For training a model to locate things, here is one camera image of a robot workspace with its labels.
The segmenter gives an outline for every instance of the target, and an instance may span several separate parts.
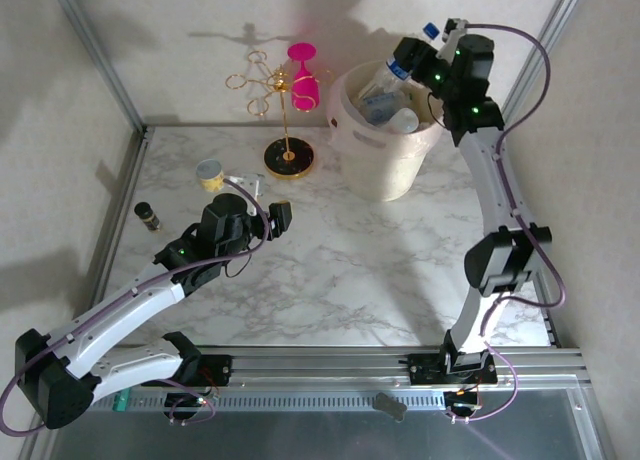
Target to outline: white marble table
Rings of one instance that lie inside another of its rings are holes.
[[[263,206],[288,199],[290,230],[254,255],[237,278],[212,281],[131,334],[151,342],[180,330],[196,345],[439,345],[467,293],[463,257],[481,237],[468,169],[449,138],[427,155],[412,189],[368,203],[344,185],[326,145],[328,129],[291,129],[311,142],[314,170],[295,181],[266,173],[262,153],[282,135],[270,127],[158,128],[138,179],[107,293],[199,221],[211,194],[195,177],[216,158],[229,175],[263,173]],[[150,233],[133,213],[151,204],[163,223]],[[235,272],[244,260],[232,262]],[[537,309],[509,305],[495,345],[548,345]]]

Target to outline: purple cable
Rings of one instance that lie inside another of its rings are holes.
[[[267,238],[269,237],[269,235],[271,233],[271,226],[269,225],[269,219],[267,218],[267,214],[262,209],[260,204],[258,204],[258,202],[244,188],[242,188],[240,185],[237,185],[237,184],[233,183],[232,181],[230,181],[230,180],[228,180],[226,178],[223,181],[227,185],[230,185],[233,188],[235,188],[236,190],[238,190],[247,200],[249,200],[249,202],[251,202],[251,204],[255,207],[256,211],[260,215],[260,218],[262,219],[262,223],[264,224],[264,235],[260,239],[260,243],[258,243],[258,245],[256,245],[254,248],[250,248],[248,250],[245,250],[244,252],[236,253],[236,254],[233,254],[233,255],[225,255],[225,256],[217,257],[217,258],[210,258],[208,260],[201,260],[199,262],[190,263],[189,265],[184,265],[182,267],[174,268],[173,270],[170,270],[170,271],[168,271],[166,273],[163,273],[161,275],[153,277],[153,278],[147,280],[146,282],[143,282],[140,285],[138,285],[137,286],[138,293],[144,292],[147,288],[152,287],[153,285],[156,285],[157,283],[160,283],[160,282],[162,282],[164,280],[170,279],[175,274],[180,273],[180,272],[184,272],[185,270],[191,270],[193,268],[203,267],[205,265],[212,265],[214,263],[226,262],[226,261],[234,260],[236,258],[246,257],[247,255],[251,255],[251,254],[255,253],[257,250],[259,250],[260,248],[262,248],[262,245],[264,245],[264,243],[267,241]],[[93,315],[91,318],[89,318],[82,325],[78,325],[69,334],[74,336],[74,337],[77,337],[82,332],[84,332],[88,328],[91,328],[96,323],[98,323],[100,320],[102,320],[104,317],[109,315],[111,312],[113,312],[117,308],[119,308],[122,305],[124,305],[126,302],[131,300],[133,297],[134,297],[134,294],[133,294],[133,292],[131,290],[129,290],[128,292],[122,294],[120,297],[118,297],[112,303],[107,305],[101,311],[97,312],[95,315]],[[38,433],[39,431],[44,429],[45,426],[43,424],[43,425],[40,425],[39,427],[32,428],[31,430],[23,430],[23,431],[13,430],[4,421],[4,407],[7,404],[7,400],[9,398],[9,394],[15,388],[15,386],[18,384],[18,381],[20,380],[20,378],[22,378],[22,376],[31,367],[33,367],[36,363],[38,363],[40,360],[42,360],[46,355],[48,355],[49,353],[53,352],[54,350],[60,348],[62,345],[64,345],[67,342],[68,342],[67,337],[64,336],[61,339],[59,339],[57,342],[53,343],[52,345],[50,345],[47,348],[45,348],[44,350],[42,350],[40,353],[35,355],[31,360],[29,360],[27,363],[25,363],[22,366],[22,368],[20,370],[18,370],[16,372],[16,374],[13,376],[13,378],[9,381],[9,384],[5,387],[4,391],[2,392],[2,395],[0,396],[0,432],[4,433],[5,435],[8,435],[10,437],[27,437],[27,436],[32,435],[34,433]]]
[[[515,122],[509,128],[505,129],[504,132],[502,132],[502,134],[498,138],[498,142],[496,143],[495,153],[498,155],[498,159],[496,160],[496,166],[498,167],[498,174],[500,176],[500,181],[502,182],[504,191],[507,195],[509,206],[511,207],[511,210],[514,211],[513,216],[518,222],[518,225],[520,225],[520,228],[522,229],[526,237],[531,242],[531,245],[533,246],[533,248],[536,250],[538,255],[540,255],[540,258],[542,259],[544,264],[547,266],[547,268],[551,272],[551,275],[553,275],[553,278],[558,284],[558,289],[560,291],[558,300],[549,304],[534,302],[531,300],[527,300],[526,298],[518,297],[516,295],[508,295],[505,297],[500,295],[493,302],[493,305],[491,305],[491,307],[487,309],[484,316],[482,317],[482,322],[480,323],[480,336],[484,337],[487,329],[487,324],[489,323],[489,319],[495,313],[496,309],[502,302],[507,300],[514,300],[516,302],[523,303],[531,307],[547,308],[547,309],[557,308],[564,305],[567,299],[567,289],[564,284],[564,281],[562,280],[562,277],[560,276],[560,273],[556,269],[555,265],[553,264],[549,256],[543,250],[540,243],[533,236],[533,234],[531,233],[531,230],[529,230],[529,226],[524,222],[521,215],[515,213],[517,212],[518,204],[516,202],[515,196],[513,195],[513,190],[511,189],[511,185],[509,184],[509,179],[507,177],[507,173],[504,168],[504,162],[502,160],[502,153],[501,153],[501,152],[504,152],[503,144],[507,138],[507,135],[511,133],[513,130],[515,130],[517,127],[522,125],[527,119],[529,119],[529,117],[531,117],[531,115],[533,115],[536,112],[536,110],[538,110],[538,108],[544,101],[545,97],[547,96],[547,92],[549,91],[549,85],[551,84],[551,60],[549,59],[549,54],[545,50],[544,46],[538,41],[538,39],[529,35],[527,32],[524,32],[514,27],[508,27],[506,25],[485,24],[485,23],[470,23],[467,25],[467,28],[468,29],[486,28],[490,30],[502,30],[505,32],[515,33],[516,35],[520,35],[521,37],[524,37],[527,40],[529,40],[534,45],[534,47],[538,50],[538,52],[540,52],[540,55],[542,56],[542,59],[544,61],[545,78],[544,78],[544,86],[542,87],[542,92],[540,93],[540,98],[538,98],[538,101],[533,105],[533,107],[531,107],[531,109],[526,114],[522,116],[522,118],[520,118],[517,122]],[[516,374],[515,367],[509,360],[507,360],[505,356],[503,356],[500,352],[498,352],[491,345],[489,345],[489,342],[485,340],[484,343],[487,346],[487,349],[489,350],[489,352],[491,352],[496,357],[500,358],[500,360],[502,360],[507,365],[507,367],[509,367],[509,370],[511,370],[511,374],[513,375],[514,387],[513,387],[513,392],[511,393],[511,396],[502,406],[500,406],[499,408],[495,409],[490,413],[487,413],[486,415],[483,415],[482,417],[468,418],[469,422],[477,422],[479,420],[484,420],[486,418],[490,418],[490,417],[493,417],[494,415],[497,415],[498,413],[504,411],[507,407],[509,407],[513,403],[513,401],[516,399],[516,396],[518,395],[519,384],[518,384],[518,375]],[[462,419],[461,417],[458,417],[457,415],[453,414],[453,412],[449,412],[449,416],[452,416],[453,418],[456,418],[456,419]]]
[[[186,385],[182,385],[181,383],[178,382],[174,382],[171,379],[164,379],[164,380],[158,380],[159,382],[162,383],[166,383],[167,385],[171,385],[173,387],[179,388],[180,390],[182,390],[185,393],[188,393],[189,395],[192,395],[195,398],[203,398],[205,400],[205,405],[207,407],[209,407],[209,410],[211,411],[211,415],[205,417],[205,418],[201,418],[199,420],[183,420],[182,421],[182,426],[187,426],[187,425],[193,425],[194,423],[202,423],[202,422],[207,422],[209,420],[211,420],[215,414],[216,414],[216,409],[213,406],[213,402],[211,402],[210,400],[204,398],[203,395],[200,395],[198,392],[196,392],[195,390],[193,390],[190,387],[187,387]],[[182,400],[178,400],[177,402],[175,402],[172,406],[171,406],[171,410],[169,411],[169,420],[173,421],[174,417],[173,415],[176,413],[176,408],[178,408],[178,406],[184,402],[184,399]]]

